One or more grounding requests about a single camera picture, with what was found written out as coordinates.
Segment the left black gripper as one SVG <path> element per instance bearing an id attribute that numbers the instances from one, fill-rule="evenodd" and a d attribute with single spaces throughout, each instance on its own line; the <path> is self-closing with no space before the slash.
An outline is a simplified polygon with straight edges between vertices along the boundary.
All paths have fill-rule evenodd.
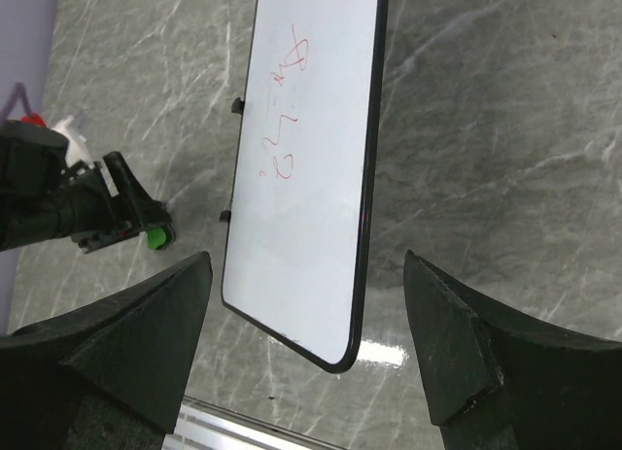
<path id="1" fill-rule="evenodd" d="M 165 205 L 152 198 L 120 152 L 103 159 L 118 191 L 121 220 L 112 225 L 111 195 L 101 173 L 66 164 L 69 140 L 25 121 L 1 126 L 1 249 L 77 235 L 84 254 L 141 232 L 170 232 Z"/>

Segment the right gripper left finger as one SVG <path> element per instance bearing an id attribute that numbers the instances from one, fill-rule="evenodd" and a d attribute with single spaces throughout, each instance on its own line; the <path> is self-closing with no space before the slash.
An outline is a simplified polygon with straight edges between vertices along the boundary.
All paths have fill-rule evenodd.
<path id="1" fill-rule="evenodd" d="M 175 430 L 213 270 L 201 251 L 1 340 L 5 449 L 158 449 Z"/>

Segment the white whiteboard black frame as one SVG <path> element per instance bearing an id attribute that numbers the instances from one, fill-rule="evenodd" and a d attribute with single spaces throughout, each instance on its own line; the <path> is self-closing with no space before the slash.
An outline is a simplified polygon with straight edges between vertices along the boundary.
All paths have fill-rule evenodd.
<path id="1" fill-rule="evenodd" d="M 257 0 L 222 301 L 330 373 L 359 352 L 389 0 Z"/>

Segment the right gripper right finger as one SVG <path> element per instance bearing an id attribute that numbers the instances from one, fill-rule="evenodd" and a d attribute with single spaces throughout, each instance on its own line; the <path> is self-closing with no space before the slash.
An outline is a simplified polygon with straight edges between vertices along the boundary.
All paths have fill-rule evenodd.
<path id="1" fill-rule="evenodd" d="M 408 324 L 448 449 L 617 449 L 621 345 L 527 315 L 413 253 Z"/>

